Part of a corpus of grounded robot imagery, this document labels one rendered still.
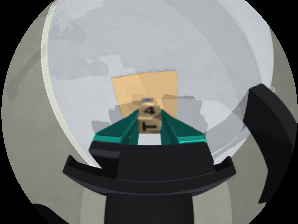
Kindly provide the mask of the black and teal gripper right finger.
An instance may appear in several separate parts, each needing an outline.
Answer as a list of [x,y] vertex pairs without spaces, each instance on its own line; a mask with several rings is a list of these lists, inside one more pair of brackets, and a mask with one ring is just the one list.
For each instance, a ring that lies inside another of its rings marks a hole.
[[204,133],[172,117],[161,109],[161,145],[206,142]]

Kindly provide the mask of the tan flat mat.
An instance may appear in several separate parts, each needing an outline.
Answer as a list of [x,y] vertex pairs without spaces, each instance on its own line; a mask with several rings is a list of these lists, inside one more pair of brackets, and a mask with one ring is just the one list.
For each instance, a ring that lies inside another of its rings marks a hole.
[[177,118],[177,70],[157,71],[112,78],[123,118],[142,105],[142,98],[154,98],[154,105]]

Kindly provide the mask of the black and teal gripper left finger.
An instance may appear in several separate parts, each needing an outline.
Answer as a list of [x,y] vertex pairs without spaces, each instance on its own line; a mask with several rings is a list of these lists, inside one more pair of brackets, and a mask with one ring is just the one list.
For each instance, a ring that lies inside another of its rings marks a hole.
[[120,144],[138,145],[138,112],[135,110],[126,118],[97,132],[92,141],[115,142]]

